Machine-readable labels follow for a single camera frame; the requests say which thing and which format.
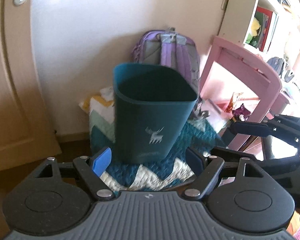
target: teal bin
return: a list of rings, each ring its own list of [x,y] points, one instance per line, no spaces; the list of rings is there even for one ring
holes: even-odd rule
[[[114,158],[123,163],[164,159],[198,98],[175,70],[123,63],[113,70]]]

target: gray rubber base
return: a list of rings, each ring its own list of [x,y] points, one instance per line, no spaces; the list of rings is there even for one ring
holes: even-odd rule
[[[27,236],[12,231],[5,240],[293,240],[285,230],[267,236],[248,236],[215,222],[200,202],[177,192],[123,191],[119,198],[98,203],[80,225],[54,236]]]

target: zigzag blanket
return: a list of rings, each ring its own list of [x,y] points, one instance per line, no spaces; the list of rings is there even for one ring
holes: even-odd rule
[[[90,143],[92,153],[114,145],[114,107],[105,105],[99,97],[90,100]],[[215,146],[224,147],[219,135],[208,121],[188,121],[168,156],[158,162],[123,164],[112,161],[101,179],[113,191],[158,191],[173,187],[193,176],[186,164],[185,150],[188,146],[206,152]]]

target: pink chair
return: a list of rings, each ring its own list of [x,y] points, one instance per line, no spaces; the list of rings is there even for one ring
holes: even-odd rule
[[[266,62],[248,50],[216,36],[200,79],[201,97],[207,89],[206,81],[213,62],[223,66],[259,97],[260,101],[248,121],[261,122],[278,98],[282,88],[278,74]],[[249,135],[237,134],[228,145],[229,149],[238,150],[248,137]]]

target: moose logo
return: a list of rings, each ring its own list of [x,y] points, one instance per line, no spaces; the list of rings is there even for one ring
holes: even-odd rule
[[[161,132],[163,128],[164,128],[164,127],[162,127],[160,130],[157,130],[157,131],[155,131],[155,132],[152,131],[151,129],[149,129],[148,127],[146,128],[146,132],[147,132],[148,134],[151,134],[151,138],[150,138],[149,144],[150,144],[150,143],[157,143],[157,142],[160,143],[160,142],[162,141],[163,135],[158,135],[158,133]]]

